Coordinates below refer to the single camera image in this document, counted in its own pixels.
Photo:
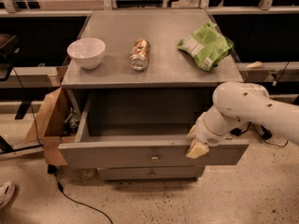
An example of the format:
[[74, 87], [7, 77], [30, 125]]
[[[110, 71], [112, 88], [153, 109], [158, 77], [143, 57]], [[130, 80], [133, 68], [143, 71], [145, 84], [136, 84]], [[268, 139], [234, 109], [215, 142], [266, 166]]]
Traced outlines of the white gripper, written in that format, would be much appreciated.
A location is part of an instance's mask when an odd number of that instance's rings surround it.
[[209, 147], [216, 147], [226, 139], [231, 128], [228, 118], [204, 112], [187, 134], [187, 138], [193, 140], [186, 157], [197, 159], [207, 154]]

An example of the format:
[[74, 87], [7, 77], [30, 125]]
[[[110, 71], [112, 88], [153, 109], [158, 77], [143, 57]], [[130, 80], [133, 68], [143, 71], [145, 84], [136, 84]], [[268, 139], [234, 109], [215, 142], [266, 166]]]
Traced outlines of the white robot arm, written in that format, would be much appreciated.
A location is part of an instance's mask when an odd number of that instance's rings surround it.
[[299, 145], [299, 106], [273, 100], [265, 87], [225, 82], [212, 95], [213, 105], [191, 127], [186, 157], [197, 159], [218, 146], [227, 133], [247, 122], [264, 126]]

